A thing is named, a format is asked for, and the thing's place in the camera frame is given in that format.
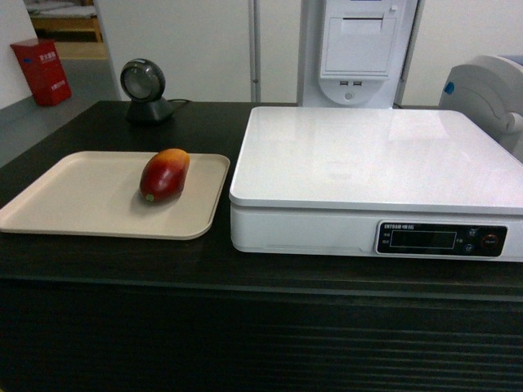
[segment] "lcd display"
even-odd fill
[[[454,231],[392,230],[391,247],[452,249],[455,240]]]

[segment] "dark wooden countertop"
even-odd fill
[[[64,156],[84,150],[223,154],[231,160],[212,228],[190,241],[0,234],[0,279],[523,301],[523,264],[242,253],[230,241],[228,193],[249,103],[177,104],[173,118],[137,127],[126,102],[99,102],[0,169],[0,207]]]

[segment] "beige tray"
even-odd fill
[[[141,172],[154,153],[84,151],[60,160],[0,210],[0,231],[192,239],[209,230],[230,161],[190,154],[179,198],[146,202]]]

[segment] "digital scale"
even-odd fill
[[[523,165],[454,111],[255,108],[230,207],[243,252],[523,261]]]

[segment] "scale button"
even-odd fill
[[[468,243],[467,245],[465,245],[463,247],[463,252],[467,255],[470,255],[474,252],[474,245],[472,245],[471,243]]]
[[[497,247],[498,244],[499,244],[499,238],[496,234],[487,234],[481,240],[481,246],[486,249],[492,249],[494,247]]]
[[[478,229],[469,229],[467,234],[469,237],[476,237],[477,231],[478,231]]]

